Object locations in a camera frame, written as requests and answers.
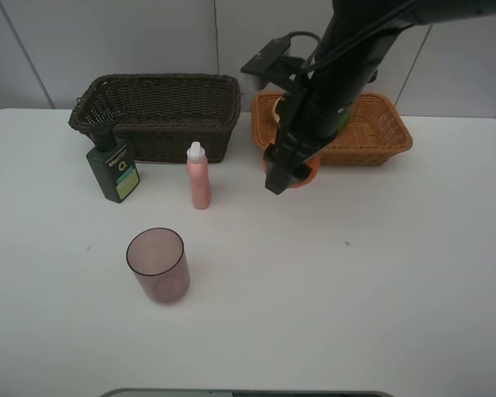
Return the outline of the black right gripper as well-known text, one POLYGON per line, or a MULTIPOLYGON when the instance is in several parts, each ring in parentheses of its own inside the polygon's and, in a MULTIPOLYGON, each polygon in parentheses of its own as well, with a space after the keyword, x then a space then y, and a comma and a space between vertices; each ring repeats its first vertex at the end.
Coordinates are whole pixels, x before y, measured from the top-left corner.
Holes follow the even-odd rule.
POLYGON ((351 106, 350 72, 298 73, 290 77, 298 90, 285 91, 288 106, 282 114, 274 144, 265 151, 298 153, 307 161, 293 176, 265 160, 265 187, 273 194, 297 188, 314 178, 314 159, 342 129, 346 109, 351 106))

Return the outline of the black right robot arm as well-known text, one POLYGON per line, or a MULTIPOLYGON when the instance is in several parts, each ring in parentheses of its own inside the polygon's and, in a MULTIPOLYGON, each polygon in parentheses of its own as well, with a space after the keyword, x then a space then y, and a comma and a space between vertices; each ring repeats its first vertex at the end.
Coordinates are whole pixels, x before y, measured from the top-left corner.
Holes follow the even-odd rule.
POLYGON ((333 16, 307 59, 286 53, 295 36, 268 43, 242 72, 285 92, 274 143, 264 153, 265 187, 281 194, 311 174, 308 161, 336 139, 352 104, 403 31, 496 15, 496 1, 335 1, 333 16))

